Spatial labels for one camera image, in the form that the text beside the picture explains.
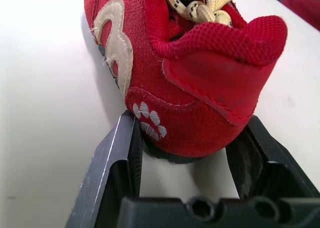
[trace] paw print logo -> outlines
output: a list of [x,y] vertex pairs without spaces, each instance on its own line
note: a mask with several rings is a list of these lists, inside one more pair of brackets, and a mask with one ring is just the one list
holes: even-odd
[[140,122],[141,129],[147,135],[149,135],[155,141],[159,141],[161,138],[164,138],[166,136],[167,129],[164,126],[160,125],[160,118],[156,111],[152,110],[151,112],[149,112],[149,108],[145,102],[141,102],[140,107],[137,104],[134,104],[132,108],[135,116],[138,119],[141,118],[142,114],[145,118],[150,119],[157,127],[158,131],[156,131],[151,125],[145,122]]

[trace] sneaker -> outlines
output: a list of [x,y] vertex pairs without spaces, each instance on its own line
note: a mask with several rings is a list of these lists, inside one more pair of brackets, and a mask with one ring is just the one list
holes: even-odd
[[157,157],[190,162],[233,141],[284,49],[281,18],[246,23],[231,1],[84,1],[93,37]]

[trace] shoelace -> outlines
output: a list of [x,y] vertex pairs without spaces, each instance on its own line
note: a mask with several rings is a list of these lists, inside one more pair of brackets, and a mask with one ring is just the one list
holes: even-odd
[[195,23],[215,22],[231,26],[229,14],[221,8],[232,0],[193,1],[187,7],[180,0],[167,0],[169,5],[184,19]]

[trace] white surface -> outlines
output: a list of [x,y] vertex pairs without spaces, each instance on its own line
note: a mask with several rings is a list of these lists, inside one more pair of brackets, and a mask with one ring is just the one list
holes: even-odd
[[[83,6],[0,0],[1,227],[63,227],[94,149],[125,110]],[[256,114],[320,189],[320,33],[275,0],[237,6],[247,20],[276,14],[288,24]],[[224,150],[190,165],[144,156],[141,194],[237,195]]]

